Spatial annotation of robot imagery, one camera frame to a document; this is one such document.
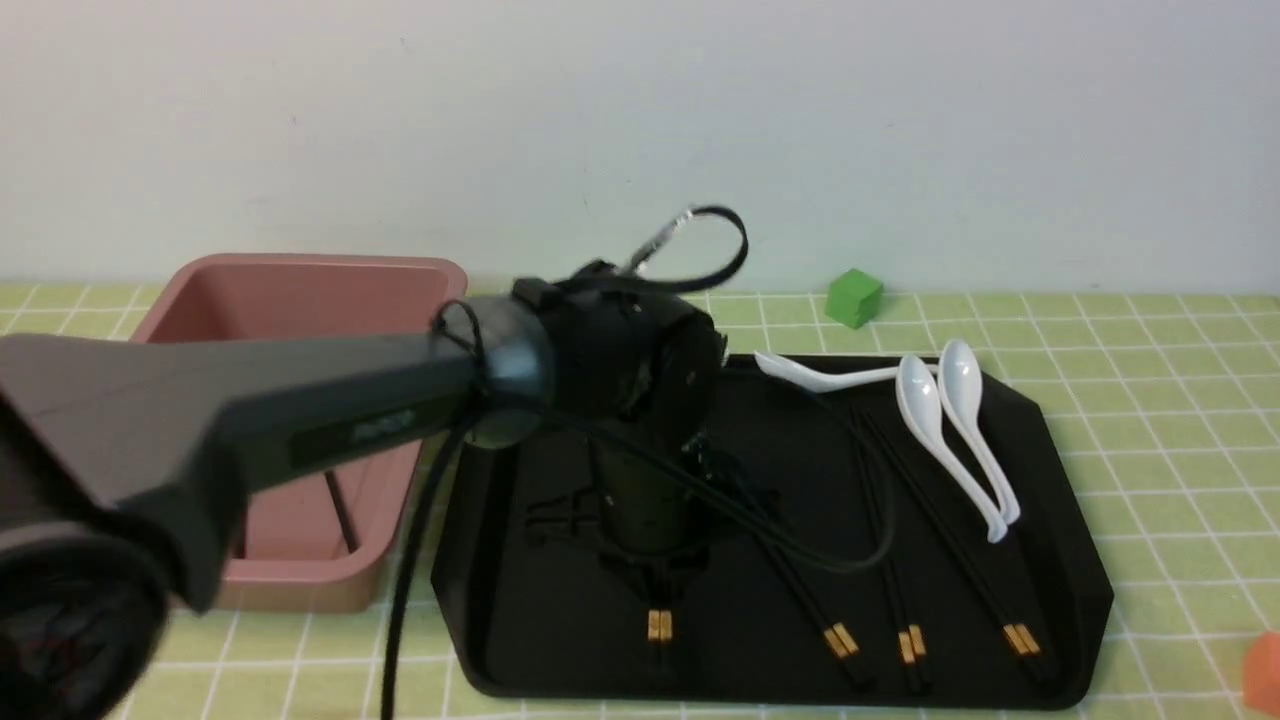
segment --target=orange block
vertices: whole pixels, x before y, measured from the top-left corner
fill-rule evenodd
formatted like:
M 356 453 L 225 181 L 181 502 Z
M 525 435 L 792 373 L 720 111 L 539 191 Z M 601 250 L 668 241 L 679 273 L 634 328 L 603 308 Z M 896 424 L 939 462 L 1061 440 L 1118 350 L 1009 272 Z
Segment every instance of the orange block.
M 1244 653 L 1244 705 L 1280 717 L 1280 633 L 1262 633 Z

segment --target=black cable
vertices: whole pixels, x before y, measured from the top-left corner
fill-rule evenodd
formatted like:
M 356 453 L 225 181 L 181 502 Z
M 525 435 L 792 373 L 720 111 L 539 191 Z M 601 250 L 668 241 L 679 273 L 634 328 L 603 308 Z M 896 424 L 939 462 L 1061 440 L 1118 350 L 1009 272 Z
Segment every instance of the black cable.
M 684 281 L 649 281 L 635 275 L 584 275 L 561 281 L 556 283 L 556 286 L 564 293 L 618 292 L 630 295 L 681 295 L 686 292 L 700 292 L 723 284 L 737 274 L 737 272 L 742 268 L 742 264 L 746 261 L 746 225 L 737 213 L 718 205 L 695 208 L 690 214 L 695 218 L 708 215 L 718 217 L 728 220 L 735 228 L 737 228 L 741 236 L 737 252 L 733 255 L 733 259 L 721 269 L 699 278 Z M 461 306 L 463 313 L 467 315 L 467 320 L 471 324 L 471 342 L 458 337 L 447 327 L 444 310 L 453 305 Z M 750 530 L 759 541 L 769 543 L 796 560 L 815 568 L 840 574 L 861 573 L 876 568 L 888 555 L 888 551 L 893 544 L 893 536 L 896 533 L 896 512 L 893 511 L 893 493 L 890 487 L 886 487 L 886 492 L 881 496 L 881 512 L 882 516 L 886 518 L 886 523 L 882 528 L 879 544 L 869 556 L 861 560 L 847 560 L 814 550 L 796 539 L 796 537 L 780 523 L 773 521 L 764 514 L 758 515 L 756 511 L 759 507 L 748 507 L 744 503 L 737 502 L 732 496 L 726 495 L 713 484 L 686 473 L 682 468 L 667 461 L 664 457 L 644 446 L 617 436 L 608 429 L 591 423 L 590 420 L 561 413 L 540 400 L 511 393 L 494 393 L 488 375 L 488 360 L 485 357 L 485 348 L 481 340 L 480 322 L 475 310 L 466 301 L 451 300 L 443 305 L 436 311 L 435 320 L 431 323 L 431 329 L 433 332 L 440 333 L 443 337 L 447 337 L 460 347 L 467 350 L 475 359 L 477 368 L 476 379 L 474 382 L 475 401 L 458 419 L 458 421 L 452 425 L 449 434 L 445 437 L 444 445 L 431 461 L 431 468 L 428 471 L 425 484 L 421 495 L 419 496 L 417 505 L 413 507 L 413 514 L 406 530 L 407 537 L 404 552 L 401 557 L 399 568 L 397 569 L 396 589 L 392 597 L 390 619 L 387 629 L 387 655 L 383 666 L 381 720 L 394 720 L 396 716 L 396 671 L 399 660 L 401 635 L 404 630 L 404 615 L 408 607 L 408 593 L 413 584 L 415 570 L 417 569 L 417 556 L 422 551 L 422 539 L 426 536 L 426 523 L 430 518 L 431 502 L 434 501 L 435 493 L 444 479 L 445 469 L 448 468 L 453 454 L 458 451 L 465 442 L 465 438 L 475 428 L 475 425 L 479 424 L 480 420 L 490 411 L 511 409 L 532 413 L 552 424 L 576 430 L 591 439 L 604 442 L 630 452 L 635 457 L 646 462 L 654 470 L 667 475 L 667 478 L 672 482 L 701 498 L 709 506 L 719 510 L 730 519 Z M 732 370 L 726 373 L 739 374 Z M 777 379 L 769 375 L 753 374 L 751 377 Z M 814 400 L 837 423 L 840 423 L 855 441 L 865 442 L 865 439 L 856 433 L 849 419 L 837 413 L 828 404 L 823 402 L 822 398 L 791 383 L 786 384 L 787 387 L 812 397 L 812 400 Z
M 686 292 L 701 292 L 704 290 L 712 290 L 713 287 L 719 287 L 728 282 L 739 270 L 742 269 L 742 264 L 746 263 L 748 241 L 746 241 L 746 223 L 742 218 L 730 210 L 728 208 L 722 208 L 719 205 L 704 205 L 701 208 L 694 208 L 690 214 L 694 218 L 700 217 L 714 217 L 730 222 L 735 228 L 737 228 L 739 241 L 737 254 L 733 259 L 728 261 L 723 268 L 705 274 L 699 278 L 690 278 L 684 281 L 650 281 L 640 278 L 636 275 L 584 275 L 576 278 L 568 278 L 556 283 L 556 287 L 564 292 L 566 295 L 573 295 L 579 292 L 621 292 L 627 295 L 684 295 Z
M 864 433 L 858 432 L 858 427 L 851 420 L 849 414 L 841 411 L 832 404 L 827 402 L 820 393 L 813 392 L 812 389 L 805 387 L 800 387 L 792 383 L 791 380 L 753 370 L 742 370 L 737 368 L 722 368 L 721 374 L 772 383 L 778 386 L 780 388 L 795 392 L 808 398 L 818 407 L 820 407 L 832 420 L 836 421 L 837 425 L 844 428 L 845 433 L 849 434 L 849 437 L 851 437 L 854 442 L 861 445 L 863 450 L 868 450 L 872 452 L 877 451 L 877 446 Z M 884 528 L 887 528 L 887 533 L 892 538 L 892 536 L 897 532 L 897 511 L 893 502 L 893 496 L 895 496 L 893 486 L 890 480 L 884 478 L 884 475 L 877 475 L 877 477 L 879 478 L 878 482 L 881 483 L 879 488 L 881 492 L 876 493 L 879 498 L 879 507 L 876 510 L 883 519 Z
M 426 537 L 426 521 L 431 516 L 431 502 L 440 489 L 440 483 L 444 482 L 444 471 L 448 469 L 453 454 L 462 447 L 467 433 L 480 423 L 488 410 L 485 405 L 476 404 L 453 424 L 449 434 L 444 438 L 444 445 L 440 446 L 440 451 L 431 460 L 431 469 L 426 473 L 422 493 L 413 507 L 413 515 L 406 530 L 404 553 L 401 556 L 401 564 L 396 571 L 396 591 L 392 596 L 390 619 L 387 625 L 381 720 L 394 720 L 396 717 L 396 667 L 399 662 L 401 634 L 404 632 L 404 615 L 408 610 L 408 593 L 413 587 L 413 575 L 417 570 L 417 556 L 422 552 L 422 539 Z
M 356 536 L 356 524 L 351 520 L 347 498 L 342 495 L 342 486 L 338 484 L 338 473 L 333 469 L 325 470 L 324 484 L 329 488 L 329 502 L 333 503 L 333 512 L 338 516 L 342 542 L 347 546 L 347 555 L 352 555 L 360 550 L 360 538 Z
M 635 457 L 643 460 L 646 465 L 658 470 L 659 473 L 667 475 L 668 479 L 673 480 L 680 487 L 696 495 L 700 500 L 707 502 L 709 506 L 719 510 L 730 519 L 732 519 L 739 525 L 750 530 L 753 534 L 760 539 L 776 544 L 787 555 L 795 557 L 800 562 L 827 570 L 829 573 L 837 574 L 854 574 L 863 573 L 876 568 L 881 560 L 888 555 L 890 548 L 893 544 L 893 534 L 896 532 L 896 525 L 893 523 L 893 502 L 892 493 L 886 492 L 883 500 L 882 511 L 884 516 L 888 518 L 886 521 L 886 529 L 881 536 L 881 542 L 877 548 L 867 557 L 861 560 L 849 560 L 845 557 L 838 557 L 836 555 L 829 555 L 824 551 L 815 550 L 805 543 L 801 543 L 791 533 L 786 532 L 781 525 L 773 521 L 763 520 L 756 516 L 755 511 L 741 502 L 733 500 L 732 496 L 721 492 L 714 486 L 707 483 L 703 479 L 690 475 L 684 469 L 660 457 L 652 450 L 631 442 L 627 438 L 617 436 L 603 427 L 590 421 L 584 420 L 576 415 L 570 415 L 567 413 L 561 413 L 554 407 L 549 407 L 541 401 L 531 400 L 527 397 L 515 396 L 515 395 L 495 395 L 493 397 L 495 410 L 524 410 L 526 413 L 534 413 L 543 419 L 550 421 L 552 424 L 559 425 L 562 428 L 568 428 L 585 434 L 586 437 L 612 445 L 626 452 L 630 452 Z

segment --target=black plastic tray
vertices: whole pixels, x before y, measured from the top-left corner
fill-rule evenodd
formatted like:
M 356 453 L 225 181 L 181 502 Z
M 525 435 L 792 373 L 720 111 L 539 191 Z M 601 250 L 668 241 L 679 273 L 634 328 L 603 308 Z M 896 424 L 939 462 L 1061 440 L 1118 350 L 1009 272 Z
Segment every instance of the black plastic tray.
M 823 372 L 896 364 L 892 357 L 797 357 Z M 730 366 L 754 369 L 749 356 Z M 493 696 L 1055 710 L 1088 691 L 1114 592 L 1039 407 L 984 378 L 983 434 L 1021 501 L 996 546 L 956 484 L 910 436 L 892 383 L 824 396 L 874 413 L 965 538 L 983 573 L 1039 638 L 1050 683 L 1033 684 L 920 505 L 899 488 L 892 557 L 919 609 L 933 685 L 908 689 L 878 573 L 836 577 L 801 566 L 823 605 L 856 637 L 876 683 L 854 689 L 765 557 L 748 537 L 710 551 L 710 565 L 675 609 L 675 682 L 655 683 L 648 607 L 589 552 L 531 547 L 526 507 L 589 484 L 585 441 L 554 433 L 517 448 L 465 451 L 431 582 L 467 679 Z M 810 543 L 863 556 L 870 537 L 851 480 L 851 439 L 812 401 L 758 378 L 726 377 L 709 429 L 753 479 L 781 495 Z M 970 466 L 963 443 L 952 447 Z

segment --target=white wall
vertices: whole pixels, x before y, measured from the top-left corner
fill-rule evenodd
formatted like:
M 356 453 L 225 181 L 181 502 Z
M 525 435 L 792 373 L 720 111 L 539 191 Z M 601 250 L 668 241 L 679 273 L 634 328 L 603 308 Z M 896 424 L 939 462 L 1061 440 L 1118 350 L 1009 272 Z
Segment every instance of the white wall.
M 689 200 L 740 287 L 1280 291 L 1280 3 L 0 0 L 0 277 L 558 274 Z

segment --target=metal connector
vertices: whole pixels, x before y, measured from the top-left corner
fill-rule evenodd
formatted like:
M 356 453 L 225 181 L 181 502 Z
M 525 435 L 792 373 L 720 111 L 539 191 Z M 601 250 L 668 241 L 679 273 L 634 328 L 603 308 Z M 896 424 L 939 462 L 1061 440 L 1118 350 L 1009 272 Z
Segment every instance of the metal connector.
M 637 275 L 644 272 L 645 265 L 649 260 L 663 249 L 667 242 L 671 241 L 671 236 L 676 234 L 676 231 L 681 225 L 687 223 L 694 218 L 694 209 L 689 208 L 684 213 L 678 214 L 669 223 L 662 227 L 657 234 L 649 238 L 644 245 L 640 246 L 635 254 L 631 255 L 631 260 L 622 268 L 622 274 L 625 275 Z

